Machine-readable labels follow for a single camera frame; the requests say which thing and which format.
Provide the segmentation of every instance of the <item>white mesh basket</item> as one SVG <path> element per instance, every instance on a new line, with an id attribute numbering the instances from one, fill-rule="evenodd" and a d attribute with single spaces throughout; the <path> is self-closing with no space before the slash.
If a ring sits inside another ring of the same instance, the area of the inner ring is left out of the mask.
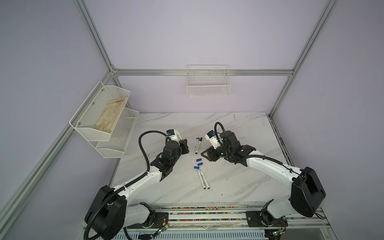
<path id="1" fill-rule="evenodd" d="M 188 65 L 187 96 L 229 96 L 228 65 Z"/>
<path id="2" fill-rule="evenodd" d="M 96 150 L 104 158 L 123 157 L 135 127 L 138 111 L 124 108 L 109 141 L 98 142 Z"/>
<path id="3" fill-rule="evenodd" d="M 85 110 L 84 114 L 80 117 L 79 121 L 73 123 L 75 126 L 71 124 L 72 119 L 70 120 L 70 124 L 75 128 L 80 135 L 83 136 L 87 141 L 108 141 L 113 134 L 117 122 L 112 128 L 111 133 L 103 132 L 97 129 L 94 129 L 94 126 L 97 120 L 104 112 L 105 106 L 112 101 L 112 99 L 119 99 L 123 97 L 127 97 L 124 106 L 128 101 L 130 91 L 116 87 L 116 86 L 102 86 L 97 95 L 92 100 L 92 103 Z"/>

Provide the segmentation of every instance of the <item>light blue vented panel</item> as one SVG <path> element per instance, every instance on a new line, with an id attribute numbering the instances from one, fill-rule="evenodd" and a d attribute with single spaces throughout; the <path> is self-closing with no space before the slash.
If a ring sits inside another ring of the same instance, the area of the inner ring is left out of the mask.
<path id="1" fill-rule="evenodd" d="M 128 231 L 129 236 L 133 240 L 137 240 L 138 235 L 143 234 L 145 231 Z M 267 240 L 267 237 L 264 237 L 264 230 L 254 229 L 254 230 L 215 230 L 215 231 L 205 231 L 205 230 L 195 230 L 195 231 L 165 231 L 155 239 L 186 239 L 186 240 Z M 127 239 L 123 231 L 120 231 L 113 239 Z"/>

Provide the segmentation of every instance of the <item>aluminum frame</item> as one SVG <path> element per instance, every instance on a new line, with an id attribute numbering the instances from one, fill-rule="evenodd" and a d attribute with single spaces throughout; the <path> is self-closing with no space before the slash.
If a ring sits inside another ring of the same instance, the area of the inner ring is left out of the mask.
<path id="1" fill-rule="evenodd" d="M 187 76 L 188 74 L 187 69 L 181 69 L 181 70 L 160 70 L 160 69 L 121 69 L 119 70 L 119 69 L 115 69 L 111 64 L 111 61 L 107 55 L 105 47 L 101 41 L 99 33 L 97 32 L 96 26 L 91 18 L 91 15 L 85 4 L 85 1 L 74 0 L 74 2 L 87 27 L 87 30 L 89 31 L 92 37 L 92 40 L 95 43 L 95 46 L 97 47 L 98 52 L 100 53 L 100 56 L 106 68 L 108 69 L 107 73 L 104 75 L 104 77 L 101 80 L 103 84 L 106 84 L 108 81 L 113 80 L 115 84 L 118 87 L 120 87 L 121 85 L 118 80 L 118 76 Z M 325 23 L 329 19 L 337 3 L 338 3 L 338 0 L 329 0 L 327 2 L 309 39 L 307 40 L 307 43 L 305 44 L 298 60 L 296 61 L 296 64 L 293 70 L 229 70 L 229 73 L 228 73 L 231 76 L 288 76 L 288 79 L 282 91 L 280 92 L 279 97 L 277 98 L 275 104 L 273 105 L 273 108 L 269 116 L 270 116 L 270 123 L 271 123 L 272 129 L 276 135 L 276 138 L 279 142 L 281 149 L 283 150 L 284 156 L 286 157 L 287 162 L 289 162 L 292 166 L 293 166 L 293 162 L 273 122 L 273 116 L 276 114 L 278 107 L 280 106 L 290 86 L 292 85 L 297 74 L 299 73 L 302 65 L 304 64 L 304 61 L 306 60 L 309 52 L 313 48 L 314 43 L 318 39 L 321 30 L 323 29 Z M 91 92 L 91 94 L 87 97 L 87 99 L 81 105 L 82 110 L 85 111 L 86 106 L 89 104 L 89 101 L 93 99 L 94 95 L 98 91 L 99 91 L 99 88 L 95 88 Z M 14 223 L 16 222 L 16 220 L 18 219 L 18 217 L 20 216 L 20 214 L 22 213 L 26 205 L 28 204 L 29 200 L 32 198 L 33 193 L 35 189 L 39 186 L 42 178 L 49 171 L 50 167 L 54 164 L 58 154 L 63 149 L 63 147 L 65 146 L 65 144 L 67 143 L 67 141 L 69 140 L 69 138 L 73 133 L 74 133 L 74 129 L 68 124 L 60 133 L 60 135 L 52 144 L 52 146 L 49 148 L 49 150 L 46 152 L 46 154 L 43 156 L 43 158 L 40 160 L 40 162 L 32 171 L 32 173 L 28 176 L 28 178 L 23 183 L 23 185 L 19 188 L 17 193 L 14 195 L 14 197 L 10 200 L 10 202 L 5 207 L 3 212 L 0 214 L 0 240 L 4 239 L 6 234 L 12 228 L 12 226 L 14 225 Z M 117 159 L 116 167 L 112 172 L 111 180 L 109 184 L 112 183 L 119 161 L 120 159 Z M 330 228 L 330 226 L 327 227 L 327 231 L 328 231 L 327 233 L 330 234 L 332 239 L 336 239 L 336 236 L 334 235 L 334 232 L 332 228 Z"/>

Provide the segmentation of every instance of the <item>gray marble vein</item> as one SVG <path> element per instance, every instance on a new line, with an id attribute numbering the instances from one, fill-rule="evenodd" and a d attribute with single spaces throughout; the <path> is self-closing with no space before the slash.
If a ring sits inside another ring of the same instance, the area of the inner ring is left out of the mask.
<path id="1" fill-rule="evenodd" d="M 201 158 L 200 152 L 210 146 L 204 136 L 213 130 L 217 121 L 224 125 L 225 130 L 234 132 L 242 145 L 251 145 L 267 156 L 286 163 L 265 113 L 144 113 L 139 114 L 113 185 L 129 180 L 146 168 L 137 141 L 140 134 L 149 130 L 166 132 L 168 129 L 177 129 L 188 140 L 190 153 L 178 160 L 168 177 L 146 189 L 133 204 L 243 204 L 266 202 L 289 194 L 290 191 L 283 184 L 263 172 L 241 164 L 235 165 L 224 159 L 209 162 L 203 158 L 201 170 L 210 189 L 202 188 L 193 166 L 196 166 L 196 159 Z M 203 137 L 198 155 L 195 154 L 197 137 Z M 164 136 L 147 134 L 142 138 L 142 145 L 152 161 L 164 147 Z"/>

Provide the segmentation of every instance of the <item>white wall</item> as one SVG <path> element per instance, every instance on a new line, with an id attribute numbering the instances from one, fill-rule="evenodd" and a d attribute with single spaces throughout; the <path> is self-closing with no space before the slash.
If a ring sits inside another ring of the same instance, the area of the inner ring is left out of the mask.
<path id="1" fill-rule="evenodd" d="M 231 76 L 229 97 L 188 97 L 185 76 L 120 76 L 129 105 L 141 113 L 269 112 L 287 77 Z"/>
<path id="2" fill-rule="evenodd" d="M 2 211 L 106 67 L 73 0 L 2 1 L 0 22 Z M 59 224 L 55 239 L 74 239 L 67 230 L 75 225 L 78 238 L 113 163 L 76 134 L 7 239 L 52 239 L 46 228 Z"/>
<path id="3" fill-rule="evenodd" d="M 340 0 L 275 116 L 339 240 L 382 239 L 384 3 Z"/>
<path id="4" fill-rule="evenodd" d="M 117 68 L 292 69 L 327 0 L 87 0 Z"/>

